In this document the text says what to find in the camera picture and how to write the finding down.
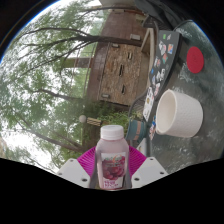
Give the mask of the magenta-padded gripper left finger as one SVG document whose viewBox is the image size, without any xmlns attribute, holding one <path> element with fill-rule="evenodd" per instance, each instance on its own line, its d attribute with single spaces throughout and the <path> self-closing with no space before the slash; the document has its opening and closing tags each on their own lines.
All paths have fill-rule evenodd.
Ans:
<svg viewBox="0 0 224 224">
<path fill-rule="evenodd" d="M 97 184 L 95 148 L 89 149 L 77 159 L 68 159 L 57 175 L 78 186 L 94 189 Z"/>
</svg>

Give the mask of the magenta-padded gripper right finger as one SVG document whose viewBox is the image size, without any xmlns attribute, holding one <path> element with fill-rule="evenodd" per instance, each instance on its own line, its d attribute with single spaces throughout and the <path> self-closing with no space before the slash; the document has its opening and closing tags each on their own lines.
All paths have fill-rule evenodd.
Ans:
<svg viewBox="0 0 224 224">
<path fill-rule="evenodd" d="M 129 147 L 127 189 L 143 187 L 167 175 L 168 173 L 155 157 L 146 157 L 134 147 Z"/>
</svg>

